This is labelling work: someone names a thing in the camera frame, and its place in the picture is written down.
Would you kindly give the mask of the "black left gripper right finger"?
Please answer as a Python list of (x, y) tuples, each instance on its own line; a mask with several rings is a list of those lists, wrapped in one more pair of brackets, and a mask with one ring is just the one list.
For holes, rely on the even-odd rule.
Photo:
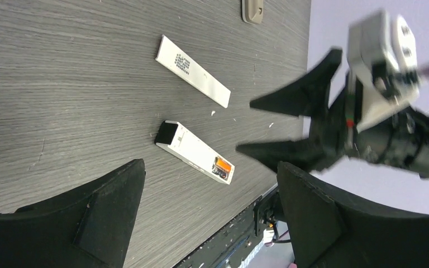
[(288, 162), (277, 181), (298, 267), (429, 267), (429, 215), (367, 200)]

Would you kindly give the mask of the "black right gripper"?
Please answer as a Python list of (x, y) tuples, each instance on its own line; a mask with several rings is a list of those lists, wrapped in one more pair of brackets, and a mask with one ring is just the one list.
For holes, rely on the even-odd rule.
[(294, 82), (250, 101), (249, 106), (267, 112), (313, 119), (309, 138), (292, 141), (243, 143), (236, 151), (277, 172), (279, 162), (307, 171), (323, 171), (355, 152), (356, 129), (362, 116), (363, 84), (347, 74), (343, 90), (328, 108), (331, 80), (342, 62), (342, 49), (331, 48), (310, 71)]

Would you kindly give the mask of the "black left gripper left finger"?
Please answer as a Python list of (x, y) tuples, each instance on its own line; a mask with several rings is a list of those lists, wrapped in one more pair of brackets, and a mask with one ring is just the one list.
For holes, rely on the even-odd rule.
[(134, 159), (67, 192), (0, 214), (0, 267), (122, 267), (145, 182)]

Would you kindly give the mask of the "white slim remote control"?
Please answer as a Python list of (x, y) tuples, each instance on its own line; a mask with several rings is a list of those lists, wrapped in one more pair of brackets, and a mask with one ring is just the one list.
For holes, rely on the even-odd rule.
[[(231, 184), (235, 166), (180, 122), (163, 121), (155, 137), (154, 144), (209, 178), (222, 184)], [(232, 165), (232, 171), (227, 180), (222, 180), (212, 172), (215, 157), (221, 157)]]

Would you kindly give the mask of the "white remote back cover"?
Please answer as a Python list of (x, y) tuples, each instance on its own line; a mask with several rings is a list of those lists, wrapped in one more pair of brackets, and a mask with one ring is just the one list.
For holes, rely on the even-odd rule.
[(165, 35), (155, 60), (221, 107), (228, 107), (231, 91)]

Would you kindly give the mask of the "orange battery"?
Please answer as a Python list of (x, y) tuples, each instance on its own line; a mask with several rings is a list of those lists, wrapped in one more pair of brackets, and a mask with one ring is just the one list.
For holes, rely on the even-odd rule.
[(232, 171), (232, 165), (221, 157), (215, 157), (213, 167), (214, 166), (223, 168), (226, 171), (226, 173), (228, 173), (228, 175)]

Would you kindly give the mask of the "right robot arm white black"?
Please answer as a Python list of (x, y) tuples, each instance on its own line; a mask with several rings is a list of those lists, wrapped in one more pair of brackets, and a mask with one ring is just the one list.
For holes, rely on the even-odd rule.
[(329, 103), (332, 78), (342, 62), (342, 50), (332, 47), (310, 71), (294, 82), (250, 102), (253, 109), (308, 117), (309, 135), (300, 140), (242, 143), (236, 151), (277, 170), (280, 161), (307, 172), (322, 171), (342, 157), (390, 166), (429, 178), (429, 116), (406, 105), (377, 125), (361, 131), (360, 102), (365, 88), (360, 82), (350, 93), (350, 84)]

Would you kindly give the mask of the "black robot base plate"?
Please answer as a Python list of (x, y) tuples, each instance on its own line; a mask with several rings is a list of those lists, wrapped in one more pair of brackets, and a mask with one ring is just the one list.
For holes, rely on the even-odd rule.
[(263, 246), (290, 243), (278, 230), (285, 221), (275, 185), (174, 266), (247, 267)]

